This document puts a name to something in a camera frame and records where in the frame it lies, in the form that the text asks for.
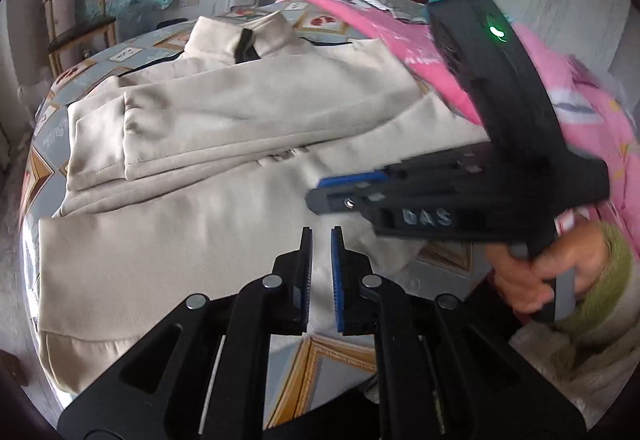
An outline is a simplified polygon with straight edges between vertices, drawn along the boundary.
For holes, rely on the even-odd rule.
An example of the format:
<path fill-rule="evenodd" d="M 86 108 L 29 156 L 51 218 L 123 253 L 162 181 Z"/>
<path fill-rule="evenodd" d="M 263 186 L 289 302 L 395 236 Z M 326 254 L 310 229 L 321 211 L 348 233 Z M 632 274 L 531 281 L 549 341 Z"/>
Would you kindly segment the green sleeved right forearm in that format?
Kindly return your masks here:
<path fill-rule="evenodd" d="M 592 428 L 639 364 L 639 260 L 620 230 L 600 222 L 608 262 L 575 312 L 554 325 L 531 322 L 510 345 L 567 397 Z"/>

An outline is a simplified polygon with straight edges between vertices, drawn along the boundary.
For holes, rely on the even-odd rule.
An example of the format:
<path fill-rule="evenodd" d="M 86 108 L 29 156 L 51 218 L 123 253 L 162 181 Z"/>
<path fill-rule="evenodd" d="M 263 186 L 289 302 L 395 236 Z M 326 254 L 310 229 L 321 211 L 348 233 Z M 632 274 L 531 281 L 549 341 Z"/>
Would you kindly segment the right hand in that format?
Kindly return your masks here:
<path fill-rule="evenodd" d="M 547 281 L 574 269 L 574 294 L 585 293 L 602 274 L 610 249 L 597 222 L 582 220 L 534 260 L 518 259 L 503 244 L 486 246 L 494 269 L 494 284 L 502 299 L 522 314 L 532 314 L 552 302 Z"/>

